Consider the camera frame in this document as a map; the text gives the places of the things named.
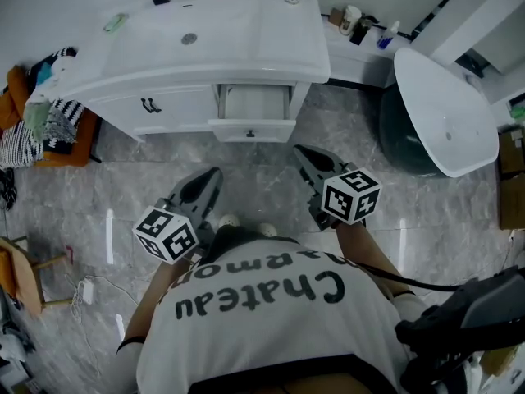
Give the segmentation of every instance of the black cable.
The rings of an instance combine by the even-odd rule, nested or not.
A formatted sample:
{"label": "black cable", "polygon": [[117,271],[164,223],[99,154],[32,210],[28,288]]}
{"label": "black cable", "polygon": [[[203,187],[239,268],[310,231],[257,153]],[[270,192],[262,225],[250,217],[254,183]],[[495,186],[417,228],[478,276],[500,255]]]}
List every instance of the black cable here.
{"label": "black cable", "polygon": [[368,270],[371,274],[381,277],[383,279],[387,280],[393,280],[394,282],[399,283],[406,283],[410,286],[416,286],[421,287],[422,289],[429,289],[431,291],[440,291],[440,292],[456,292],[461,285],[432,285],[430,283],[421,283],[417,280],[408,279],[406,277],[397,276],[392,273],[388,273],[385,270],[381,270],[380,268],[375,268],[373,266],[368,266],[366,264],[356,263],[359,267],[364,268],[365,270]]}

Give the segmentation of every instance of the white cube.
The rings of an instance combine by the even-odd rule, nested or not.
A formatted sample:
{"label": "white cube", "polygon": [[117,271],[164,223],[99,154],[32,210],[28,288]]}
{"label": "white cube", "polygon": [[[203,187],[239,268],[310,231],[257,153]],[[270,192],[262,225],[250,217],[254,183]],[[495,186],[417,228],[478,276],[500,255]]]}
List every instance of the white cube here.
{"label": "white cube", "polygon": [[376,209],[382,185],[366,168],[325,180],[321,210],[342,222],[356,223]]}
{"label": "white cube", "polygon": [[149,206],[133,227],[148,254],[169,264],[188,254],[199,240],[186,216]]}

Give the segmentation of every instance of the sink drain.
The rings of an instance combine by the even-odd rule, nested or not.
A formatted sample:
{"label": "sink drain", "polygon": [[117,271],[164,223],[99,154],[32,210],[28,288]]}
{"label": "sink drain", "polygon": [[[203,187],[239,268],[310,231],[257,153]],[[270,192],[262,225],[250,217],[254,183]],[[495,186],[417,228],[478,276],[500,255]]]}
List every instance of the sink drain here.
{"label": "sink drain", "polygon": [[197,40],[196,34],[186,34],[180,40],[184,45],[193,44]]}

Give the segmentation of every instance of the shoe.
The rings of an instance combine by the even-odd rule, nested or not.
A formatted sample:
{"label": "shoe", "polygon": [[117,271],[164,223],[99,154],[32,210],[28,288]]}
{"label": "shoe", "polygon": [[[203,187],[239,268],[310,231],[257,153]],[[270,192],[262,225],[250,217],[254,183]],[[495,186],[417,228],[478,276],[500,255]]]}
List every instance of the shoe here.
{"label": "shoe", "polygon": [[268,238],[277,236],[277,229],[271,223],[259,223],[257,226],[257,232],[262,233]]}
{"label": "shoe", "polygon": [[238,227],[240,226],[239,218],[236,217],[234,214],[225,214],[219,221],[219,228],[225,225],[230,225],[231,227]]}

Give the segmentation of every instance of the person's arm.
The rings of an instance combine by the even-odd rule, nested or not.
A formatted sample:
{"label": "person's arm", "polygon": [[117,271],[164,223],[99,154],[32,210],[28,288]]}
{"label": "person's arm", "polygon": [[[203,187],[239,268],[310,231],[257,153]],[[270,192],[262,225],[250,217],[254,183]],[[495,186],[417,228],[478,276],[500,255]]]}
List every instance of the person's arm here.
{"label": "person's arm", "polygon": [[144,297],[131,317],[124,341],[132,337],[146,337],[148,335],[158,300],[166,293],[170,285],[188,270],[189,261],[184,259],[172,265],[162,263],[159,266],[146,293],[144,293]]}
{"label": "person's arm", "polygon": [[[341,251],[346,259],[401,276],[395,269],[394,264],[377,246],[363,224],[347,225],[346,223],[341,223],[337,226],[336,233]],[[385,284],[393,296],[410,291],[409,286],[404,283],[393,282],[387,279],[381,279],[381,282]]]}

